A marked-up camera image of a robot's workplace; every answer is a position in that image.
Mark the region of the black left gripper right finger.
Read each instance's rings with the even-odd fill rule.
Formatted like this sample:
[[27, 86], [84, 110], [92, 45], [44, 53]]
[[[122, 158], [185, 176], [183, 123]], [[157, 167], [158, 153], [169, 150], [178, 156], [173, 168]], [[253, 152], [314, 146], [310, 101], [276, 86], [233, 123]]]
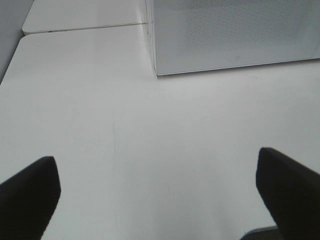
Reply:
[[271, 147], [258, 153], [257, 190], [285, 240], [320, 238], [320, 175]]

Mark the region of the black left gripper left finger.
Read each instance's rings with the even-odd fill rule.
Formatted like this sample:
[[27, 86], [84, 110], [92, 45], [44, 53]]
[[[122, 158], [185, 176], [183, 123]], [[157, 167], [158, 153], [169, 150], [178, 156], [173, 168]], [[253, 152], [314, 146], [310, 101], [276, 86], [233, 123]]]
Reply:
[[0, 185], [0, 238], [42, 238], [61, 196], [55, 158], [42, 157]]

